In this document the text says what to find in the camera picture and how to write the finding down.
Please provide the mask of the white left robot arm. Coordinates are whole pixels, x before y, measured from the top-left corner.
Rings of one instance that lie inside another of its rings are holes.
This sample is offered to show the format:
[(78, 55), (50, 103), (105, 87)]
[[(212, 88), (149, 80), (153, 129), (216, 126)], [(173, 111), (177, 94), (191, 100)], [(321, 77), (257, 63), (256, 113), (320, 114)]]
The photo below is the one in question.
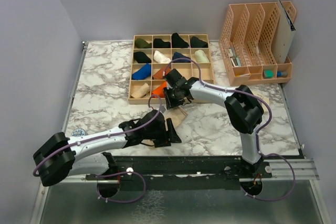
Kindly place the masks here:
[(116, 172), (113, 163), (88, 161), (87, 158), (109, 150), (140, 145), (144, 140), (151, 140), (154, 147), (171, 146), (182, 141), (172, 119), (166, 119), (158, 110), (96, 134), (66, 137), (64, 132), (58, 132), (33, 154), (36, 164), (33, 176), (39, 177), (45, 187), (72, 175), (96, 174), (110, 179)]

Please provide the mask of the beige boxer underwear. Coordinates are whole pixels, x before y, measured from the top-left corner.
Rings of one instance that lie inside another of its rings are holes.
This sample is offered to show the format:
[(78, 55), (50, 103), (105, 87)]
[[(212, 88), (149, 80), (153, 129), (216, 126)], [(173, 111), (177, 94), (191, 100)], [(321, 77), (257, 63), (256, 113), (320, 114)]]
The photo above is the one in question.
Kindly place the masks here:
[(171, 144), (179, 143), (170, 143), (167, 134), (167, 124), (166, 119), (171, 118), (175, 130), (177, 127), (184, 121), (187, 113), (184, 112), (181, 108), (175, 108), (171, 110), (165, 110), (163, 113), (160, 112), (159, 115), (145, 127), (146, 138), (151, 140), (154, 144), (154, 147), (166, 147), (171, 146)]

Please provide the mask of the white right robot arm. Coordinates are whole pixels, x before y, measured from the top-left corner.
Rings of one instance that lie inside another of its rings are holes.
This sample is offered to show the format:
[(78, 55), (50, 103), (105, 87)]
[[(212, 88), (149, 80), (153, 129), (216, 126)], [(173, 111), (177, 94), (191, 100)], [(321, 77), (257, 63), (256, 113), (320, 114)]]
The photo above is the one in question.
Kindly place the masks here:
[(240, 133), (242, 143), (241, 171), (254, 177), (260, 171), (262, 160), (258, 150), (256, 131), (262, 122), (264, 110), (251, 90), (241, 85), (228, 89), (191, 77), (185, 79), (176, 69), (163, 76), (167, 87), (163, 89), (166, 107), (172, 109), (192, 100), (217, 104), (227, 110), (232, 126)]

